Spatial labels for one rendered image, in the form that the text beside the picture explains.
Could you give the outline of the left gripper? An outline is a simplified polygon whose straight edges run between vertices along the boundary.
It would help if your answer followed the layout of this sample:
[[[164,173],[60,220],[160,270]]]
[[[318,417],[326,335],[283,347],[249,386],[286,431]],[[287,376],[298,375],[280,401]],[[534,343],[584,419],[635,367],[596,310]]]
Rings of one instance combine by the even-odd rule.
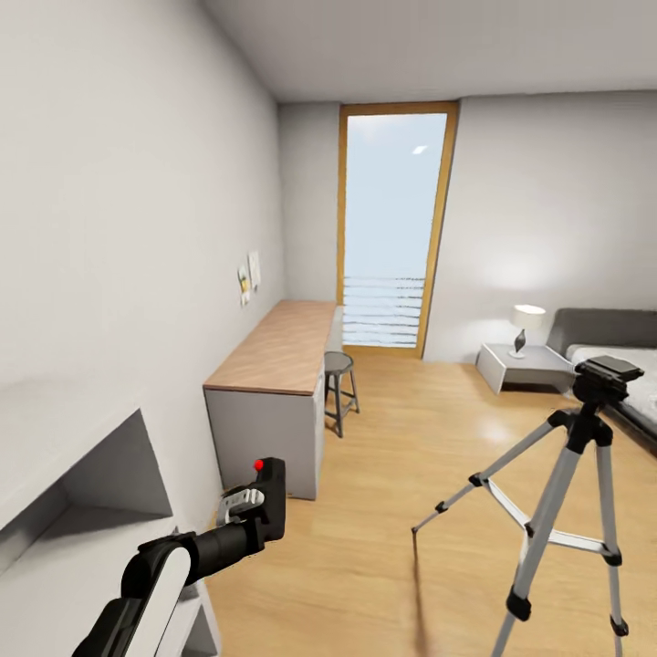
[[[265,548],[264,537],[273,530],[274,525],[262,525],[260,516],[209,530],[215,535],[219,547],[219,559],[213,574],[261,552]]]

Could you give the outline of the digital camera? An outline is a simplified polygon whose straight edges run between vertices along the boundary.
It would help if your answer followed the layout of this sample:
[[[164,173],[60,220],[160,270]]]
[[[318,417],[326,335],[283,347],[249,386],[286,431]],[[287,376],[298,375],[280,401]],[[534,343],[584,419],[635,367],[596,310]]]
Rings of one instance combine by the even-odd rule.
[[[224,497],[246,489],[259,490],[265,497],[264,502],[236,515],[241,522],[260,516],[262,525],[274,525],[274,530],[264,537],[264,541],[283,539],[286,523],[286,463],[279,458],[267,457],[257,460],[254,469],[257,471],[255,482],[226,490]]]

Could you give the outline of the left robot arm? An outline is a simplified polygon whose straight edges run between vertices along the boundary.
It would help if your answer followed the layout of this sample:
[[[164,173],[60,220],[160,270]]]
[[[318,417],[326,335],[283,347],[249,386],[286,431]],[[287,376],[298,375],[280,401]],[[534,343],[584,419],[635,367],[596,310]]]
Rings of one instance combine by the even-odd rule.
[[[265,548],[274,525],[262,525],[260,516],[241,522],[236,515],[264,499],[249,489],[222,497],[215,529],[140,544],[123,572],[121,598],[106,604],[71,657],[156,657],[183,587]]]

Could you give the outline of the camera tripod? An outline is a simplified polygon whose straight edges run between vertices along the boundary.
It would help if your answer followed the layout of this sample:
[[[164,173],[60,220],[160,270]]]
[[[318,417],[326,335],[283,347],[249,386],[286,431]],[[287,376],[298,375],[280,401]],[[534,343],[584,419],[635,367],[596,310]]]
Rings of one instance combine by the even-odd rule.
[[[629,397],[627,382],[638,380],[645,374],[645,370],[634,366],[627,360],[601,355],[580,362],[574,371],[578,375],[575,377],[576,381],[572,386],[572,392],[580,402],[583,402],[582,408],[556,410],[546,422],[487,469],[469,477],[470,484],[466,488],[449,501],[438,504],[434,514],[417,527],[412,528],[412,532],[416,533],[475,487],[483,486],[525,531],[513,586],[506,599],[506,618],[496,639],[491,657],[502,657],[516,619],[523,622],[529,620],[532,605],[527,600],[527,596],[548,544],[581,549],[604,557],[609,568],[610,622],[614,630],[616,657],[622,657],[622,637],[629,635],[629,625],[621,615],[618,566],[622,564],[622,553],[617,541],[617,518],[615,518],[615,495],[610,454],[613,430],[598,416],[598,412],[605,405],[611,407],[647,437],[657,442],[657,430],[651,428],[649,424],[620,403]],[[539,500],[537,510],[532,520],[529,520],[490,477],[560,425],[565,425],[567,428],[566,440]],[[595,440],[596,444],[603,540],[553,529],[580,458],[591,440]]]

